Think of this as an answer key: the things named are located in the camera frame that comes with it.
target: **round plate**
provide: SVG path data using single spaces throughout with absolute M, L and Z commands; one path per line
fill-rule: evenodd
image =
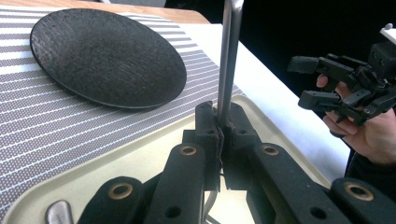
M 37 22 L 30 36 L 42 69 L 96 103 L 151 108 L 175 99 L 186 84 L 177 51 L 147 26 L 110 12 L 66 9 Z

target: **human hand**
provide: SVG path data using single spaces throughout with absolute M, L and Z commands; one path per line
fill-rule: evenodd
M 323 88 L 327 83 L 328 78 L 319 75 L 317 86 Z M 351 93 L 343 82 L 337 85 L 335 91 L 341 98 Z M 338 116 L 332 111 L 326 112 L 323 121 L 332 132 L 344 135 L 344 141 L 355 151 L 373 164 L 396 165 L 396 116 L 393 109 L 367 120 L 362 126 L 355 125 L 351 119 L 336 123 L 337 119 Z

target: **metal rod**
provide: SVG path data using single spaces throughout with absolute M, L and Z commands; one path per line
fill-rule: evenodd
M 224 3 L 217 114 L 220 128 L 226 126 L 230 111 L 243 5 L 244 0 L 225 0 Z

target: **striped placemat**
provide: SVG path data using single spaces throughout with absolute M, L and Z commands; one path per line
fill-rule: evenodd
M 184 91 L 148 112 L 92 104 L 61 89 L 29 47 L 35 23 L 55 8 L 0 6 L 0 220 L 27 189 L 217 101 L 219 68 L 180 27 L 160 17 L 121 14 L 167 39 L 187 68 Z M 242 92 L 233 88 L 234 94 Z

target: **black sleeve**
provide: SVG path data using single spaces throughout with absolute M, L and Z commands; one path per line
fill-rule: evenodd
M 396 166 L 375 166 L 367 158 L 355 153 L 349 164 L 346 177 L 360 179 L 379 189 L 396 202 Z

